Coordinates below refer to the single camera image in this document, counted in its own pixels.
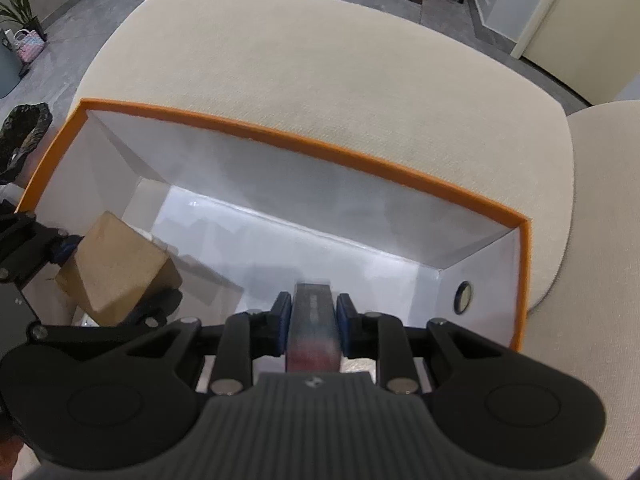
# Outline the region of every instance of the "cream upholstered cushion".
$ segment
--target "cream upholstered cushion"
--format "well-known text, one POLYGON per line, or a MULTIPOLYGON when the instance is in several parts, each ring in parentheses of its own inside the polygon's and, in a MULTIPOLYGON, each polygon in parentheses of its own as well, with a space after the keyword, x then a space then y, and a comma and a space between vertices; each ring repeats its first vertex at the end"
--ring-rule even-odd
POLYGON ((483 54, 390 14, 338 0, 147 0, 95 57, 81 97, 302 134, 510 206, 533 220, 532 304, 562 259, 573 161, 558 102, 483 54))
POLYGON ((600 394, 607 429, 595 463, 614 479, 640 465, 640 101, 569 117, 571 234, 558 278, 530 314, 524 352, 600 394))

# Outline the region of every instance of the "ribbed gray surface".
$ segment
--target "ribbed gray surface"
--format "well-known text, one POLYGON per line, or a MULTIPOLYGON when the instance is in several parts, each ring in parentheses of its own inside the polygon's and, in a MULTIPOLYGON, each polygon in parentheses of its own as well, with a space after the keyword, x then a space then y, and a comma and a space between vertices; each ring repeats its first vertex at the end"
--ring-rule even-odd
POLYGON ((368 373, 263 374, 236 397, 211 399, 178 446, 143 465, 79 472, 47 463, 30 478, 72 480, 602 480, 587 461, 545 472, 489 465, 450 443, 422 401, 368 373))

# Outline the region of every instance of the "brown cardboard box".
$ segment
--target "brown cardboard box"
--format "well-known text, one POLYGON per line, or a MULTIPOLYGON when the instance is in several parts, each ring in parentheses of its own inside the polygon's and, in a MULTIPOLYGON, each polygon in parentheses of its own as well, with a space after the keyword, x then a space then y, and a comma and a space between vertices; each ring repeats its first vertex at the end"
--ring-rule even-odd
POLYGON ((140 300, 182 284, 168 253, 109 212, 89 229, 56 281, 101 326, 118 324, 140 300))

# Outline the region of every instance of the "black plastic bag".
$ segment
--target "black plastic bag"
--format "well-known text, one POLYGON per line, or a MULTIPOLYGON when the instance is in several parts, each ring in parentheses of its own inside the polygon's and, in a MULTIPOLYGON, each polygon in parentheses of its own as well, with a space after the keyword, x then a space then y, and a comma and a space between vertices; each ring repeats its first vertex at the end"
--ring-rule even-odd
POLYGON ((27 156, 51 126, 53 116, 46 103, 19 105, 11 110, 0 130, 0 184, 13 182, 27 156))

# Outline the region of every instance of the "round hole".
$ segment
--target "round hole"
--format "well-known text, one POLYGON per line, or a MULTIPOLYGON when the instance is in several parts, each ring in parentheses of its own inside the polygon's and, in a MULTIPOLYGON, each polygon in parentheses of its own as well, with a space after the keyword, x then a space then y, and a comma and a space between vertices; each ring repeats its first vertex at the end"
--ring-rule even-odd
POLYGON ((461 316, 469 308, 471 298, 473 297, 471 283, 462 282, 456 291, 456 297, 453 300, 453 311, 461 316))

